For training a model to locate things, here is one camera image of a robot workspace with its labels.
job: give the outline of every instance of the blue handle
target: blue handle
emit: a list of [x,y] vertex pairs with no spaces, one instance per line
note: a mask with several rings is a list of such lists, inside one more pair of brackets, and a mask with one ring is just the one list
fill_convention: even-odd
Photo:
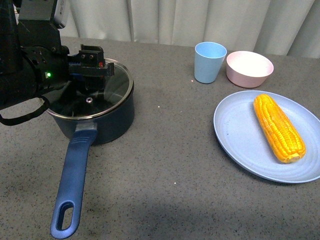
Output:
[[[96,129],[78,130],[68,145],[51,222],[51,235],[56,239],[70,237],[79,226],[89,148],[97,134]],[[62,229],[69,208],[73,208],[71,224]]]

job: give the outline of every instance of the speckled countertop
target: speckled countertop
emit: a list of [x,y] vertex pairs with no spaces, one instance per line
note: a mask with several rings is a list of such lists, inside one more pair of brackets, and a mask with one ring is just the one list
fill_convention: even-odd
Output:
[[[134,83],[135,119],[120,138],[89,150],[80,225],[72,240],[320,239],[320,179],[284,184],[260,178],[221,148],[214,111],[245,91],[226,77],[194,80],[194,48],[62,38],[101,46]],[[320,60],[267,56],[274,72],[256,90],[288,97],[320,118]],[[37,100],[4,109],[17,117]],[[69,140],[47,113],[0,125],[0,239],[49,240]]]

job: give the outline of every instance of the corn on the cob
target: corn on the cob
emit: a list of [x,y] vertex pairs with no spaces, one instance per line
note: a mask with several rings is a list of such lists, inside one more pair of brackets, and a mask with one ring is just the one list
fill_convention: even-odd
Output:
[[296,162],[306,154],[306,146],[289,118],[267,94],[253,101],[263,132],[275,154],[283,163]]

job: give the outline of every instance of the blue plate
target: blue plate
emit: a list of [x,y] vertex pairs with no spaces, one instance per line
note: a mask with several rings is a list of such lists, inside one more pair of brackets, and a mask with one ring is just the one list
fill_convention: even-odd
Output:
[[[289,117],[306,145],[306,154],[293,163],[274,155],[254,110],[260,94],[271,96]],[[258,90],[233,93],[216,107],[215,134],[227,154],[240,166],[262,178],[299,184],[320,178],[320,120],[305,107],[284,96]]]

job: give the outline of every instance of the blue cup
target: blue cup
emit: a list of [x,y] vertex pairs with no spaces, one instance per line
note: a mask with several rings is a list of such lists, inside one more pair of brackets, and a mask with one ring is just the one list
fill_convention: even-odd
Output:
[[219,43],[201,42],[195,46],[194,77],[203,84],[210,84],[216,80],[227,49]]

